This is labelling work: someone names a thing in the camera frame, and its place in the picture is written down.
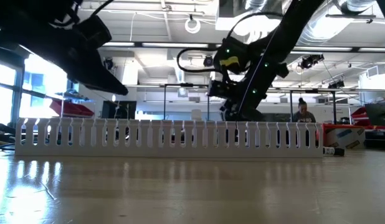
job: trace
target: wooden table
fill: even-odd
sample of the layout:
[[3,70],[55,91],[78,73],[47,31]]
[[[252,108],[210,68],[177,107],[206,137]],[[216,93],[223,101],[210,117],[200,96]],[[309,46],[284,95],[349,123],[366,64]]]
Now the wooden table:
[[14,157],[0,223],[385,223],[385,151],[324,159]]

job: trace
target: yellow label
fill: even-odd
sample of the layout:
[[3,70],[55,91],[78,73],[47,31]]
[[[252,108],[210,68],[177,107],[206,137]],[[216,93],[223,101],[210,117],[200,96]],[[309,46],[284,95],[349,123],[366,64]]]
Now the yellow label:
[[233,57],[229,57],[226,60],[221,60],[220,61],[220,64],[224,65],[224,66],[229,66],[229,65],[231,65],[233,63],[237,63],[238,65],[240,64],[239,61],[238,61],[238,57],[233,56]]

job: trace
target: person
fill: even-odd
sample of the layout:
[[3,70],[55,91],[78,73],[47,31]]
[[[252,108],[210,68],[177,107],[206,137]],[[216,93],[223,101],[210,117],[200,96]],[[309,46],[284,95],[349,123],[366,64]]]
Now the person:
[[299,111],[293,114],[292,122],[302,122],[302,123],[315,123],[315,116],[307,111],[307,103],[302,98],[299,98],[298,104]]

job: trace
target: black pole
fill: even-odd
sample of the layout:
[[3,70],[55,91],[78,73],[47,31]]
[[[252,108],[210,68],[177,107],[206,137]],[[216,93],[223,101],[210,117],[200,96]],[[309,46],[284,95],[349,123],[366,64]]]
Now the black pole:
[[166,118],[166,87],[167,87],[167,84],[164,85],[164,89],[163,89],[163,119],[165,120]]
[[291,111],[291,122],[292,122],[292,117],[293,117],[293,109],[292,109],[292,90],[290,90],[290,111]]
[[335,101],[335,92],[332,91],[332,105],[333,105],[333,111],[334,111],[334,124],[336,124],[336,101]]
[[209,96],[207,97],[207,121],[209,121]]

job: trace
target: glass window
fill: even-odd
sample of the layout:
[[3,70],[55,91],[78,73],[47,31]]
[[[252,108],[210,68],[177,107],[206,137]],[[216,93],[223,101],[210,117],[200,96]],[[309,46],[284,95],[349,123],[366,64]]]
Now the glass window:
[[0,83],[14,85],[16,79],[16,71],[5,65],[0,64]]
[[11,120],[12,90],[0,87],[0,123],[7,125]]
[[67,90],[67,74],[58,66],[43,58],[30,54],[25,60],[23,89],[49,96]]
[[21,107],[19,108],[20,118],[51,118],[59,116],[50,108],[52,100],[49,98],[40,98],[23,93],[21,98]]

